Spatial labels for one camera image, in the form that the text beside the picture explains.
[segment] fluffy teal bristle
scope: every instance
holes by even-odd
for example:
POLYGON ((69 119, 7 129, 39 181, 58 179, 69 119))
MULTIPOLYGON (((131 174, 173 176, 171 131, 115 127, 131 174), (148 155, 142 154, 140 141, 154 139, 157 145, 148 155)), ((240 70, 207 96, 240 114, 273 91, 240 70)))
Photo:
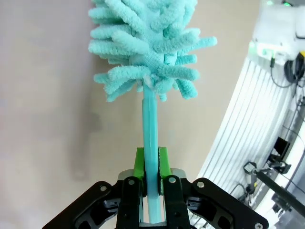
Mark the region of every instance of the fluffy teal bristle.
POLYGON ((197 0, 92 0, 96 8, 89 16, 99 27, 91 31, 89 51, 119 64, 94 80, 105 85, 107 101, 147 85, 161 101, 174 88, 184 99, 198 93, 193 84, 195 69, 184 67, 197 62, 188 52, 217 44, 215 37, 199 38, 199 29, 186 29, 197 0))

